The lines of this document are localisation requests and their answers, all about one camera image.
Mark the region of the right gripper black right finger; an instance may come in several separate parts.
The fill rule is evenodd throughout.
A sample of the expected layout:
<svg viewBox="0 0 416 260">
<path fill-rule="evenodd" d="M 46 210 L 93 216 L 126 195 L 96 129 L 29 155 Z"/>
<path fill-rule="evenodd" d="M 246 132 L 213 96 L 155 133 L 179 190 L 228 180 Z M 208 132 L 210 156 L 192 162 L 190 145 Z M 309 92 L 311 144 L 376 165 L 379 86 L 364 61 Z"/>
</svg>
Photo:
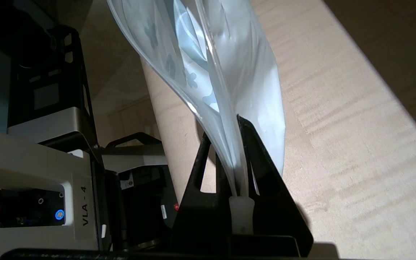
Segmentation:
<svg viewBox="0 0 416 260">
<path fill-rule="evenodd" d="M 299 257 L 309 255 L 313 236 L 253 124 L 238 116 L 254 200 L 253 235 L 237 236 L 237 255 Z"/>
</svg>

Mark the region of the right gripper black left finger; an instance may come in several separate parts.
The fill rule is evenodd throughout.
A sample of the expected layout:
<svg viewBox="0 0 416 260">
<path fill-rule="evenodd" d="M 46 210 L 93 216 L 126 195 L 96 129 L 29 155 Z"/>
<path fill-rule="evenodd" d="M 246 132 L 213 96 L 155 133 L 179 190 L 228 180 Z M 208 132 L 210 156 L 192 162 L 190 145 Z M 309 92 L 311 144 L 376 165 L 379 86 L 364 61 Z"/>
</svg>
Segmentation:
<svg viewBox="0 0 416 260">
<path fill-rule="evenodd" d="M 231 189 L 216 159 L 214 194 L 201 191 L 210 139 L 203 135 L 172 228 L 172 252 L 184 255 L 226 255 L 229 252 Z"/>
</svg>

